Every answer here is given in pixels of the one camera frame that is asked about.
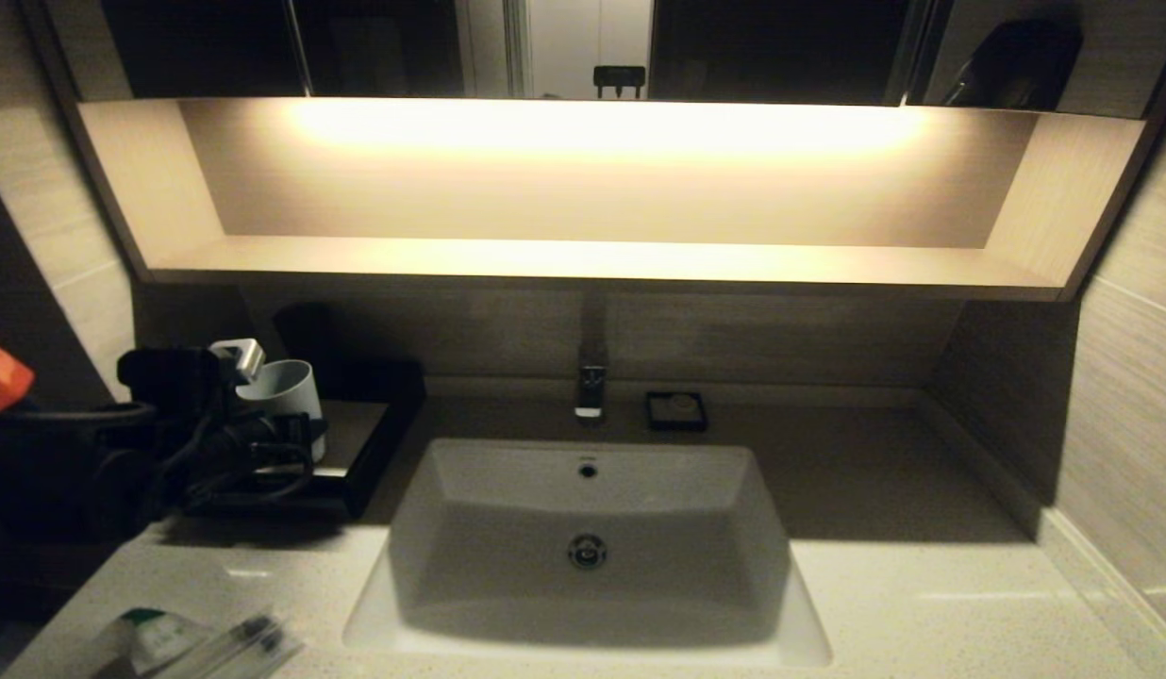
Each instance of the cable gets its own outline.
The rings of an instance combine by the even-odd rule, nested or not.
[[[21,426],[79,429],[147,425],[155,419],[156,412],[155,406],[138,401],[89,412],[0,412],[0,429],[21,428]]]

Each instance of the faucet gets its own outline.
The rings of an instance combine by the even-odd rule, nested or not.
[[[581,317],[580,378],[575,418],[584,426],[604,421],[604,383],[609,373],[609,351],[604,343],[605,300],[600,293],[586,293]]]
[[[599,425],[604,421],[604,382],[609,368],[605,365],[604,345],[580,346],[580,384],[575,400],[575,418],[582,425]]]

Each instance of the black tray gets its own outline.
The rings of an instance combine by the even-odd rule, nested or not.
[[[243,495],[243,499],[213,499],[188,513],[359,519],[423,404],[423,372],[415,362],[377,362],[344,369],[342,382],[329,384],[328,390],[319,384],[324,418],[329,424],[329,433],[324,436],[329,449],[305,489],[272,504],[252,502],[252,495],[268,494],[294,482],[293,474],[260,473],[230,489],[234,495]],[[378,406],[375,413],[370,412],[371,404]],[[342,430],[337,430],[337,413],[342,413]],[[336,443],[353,441],[353,434],[359,441],[360,421],[368,418],[377,418],[377,422],[359,452],[333,448]]]

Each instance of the speckled countertop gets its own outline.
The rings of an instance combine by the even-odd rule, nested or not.
[[[342,416],[340,430],[350,416]],[[84,677],[79,649],[133,607],[230,626],[272,604],[308,648],[280,678],[1143,677],[1044,552],[907,410],[709,404],[709,433],[652,434],[640,405],[582,429],[569,404],[431,399],[358,524],[177,520],[122,546],[7,679]],[[756,452],[834,650],[824,667],[589,665],[346,649],[340,636],[435,435],[744,444]]]

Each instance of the wall shelf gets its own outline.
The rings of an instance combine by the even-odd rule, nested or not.
[[[78,111],[147,279],[1023,300],[1074,293],[1145,128],[905,106],[225,99]]]

